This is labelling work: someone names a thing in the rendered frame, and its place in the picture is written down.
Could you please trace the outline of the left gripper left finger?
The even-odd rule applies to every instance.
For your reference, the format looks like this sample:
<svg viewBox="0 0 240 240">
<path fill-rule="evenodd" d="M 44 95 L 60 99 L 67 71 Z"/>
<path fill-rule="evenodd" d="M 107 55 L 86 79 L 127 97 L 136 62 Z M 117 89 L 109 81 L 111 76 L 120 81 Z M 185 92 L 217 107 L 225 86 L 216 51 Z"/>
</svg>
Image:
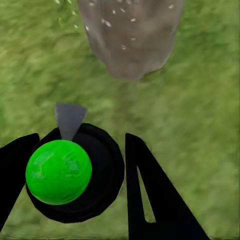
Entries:
<svg viewBox="0 0 240 240">
<path fill-rule="evenodd" d="M 28 159 L 39 141 L 39 135 L 33 133 L 0 148 L 0 231 L 26 184 Z"/>
</svg>

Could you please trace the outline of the pesticide atomizer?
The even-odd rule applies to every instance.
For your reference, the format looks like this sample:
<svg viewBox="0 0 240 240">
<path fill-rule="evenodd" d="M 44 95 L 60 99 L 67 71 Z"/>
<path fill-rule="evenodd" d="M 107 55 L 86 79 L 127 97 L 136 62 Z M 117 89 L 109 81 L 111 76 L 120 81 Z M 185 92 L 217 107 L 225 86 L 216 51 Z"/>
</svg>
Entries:
<svg viewBox="0 0 240 240">
<path fill-rule="evenodd" d="M 58 127 L 40 140 L 26 164 L 27 195 L 48 219 L 64 224 L 97 217 L 125 181 L 120 146 L 107 131 L 84 123 L 88 110 L 57 103 Z"/>
</svg>

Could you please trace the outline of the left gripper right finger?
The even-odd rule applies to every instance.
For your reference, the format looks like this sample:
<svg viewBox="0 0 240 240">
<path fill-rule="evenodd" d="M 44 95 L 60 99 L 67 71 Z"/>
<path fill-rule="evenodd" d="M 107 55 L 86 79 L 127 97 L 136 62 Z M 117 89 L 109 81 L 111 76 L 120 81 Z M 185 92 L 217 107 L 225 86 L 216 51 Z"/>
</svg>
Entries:
<svg viewBox="0 0 240 240">
<path fill-rule="evenodd" d="M 210 240 L 144 141 L 125 135 L 128 240 Z M 156 223 L 145 220 L 138 176 Z"/>
</svg>

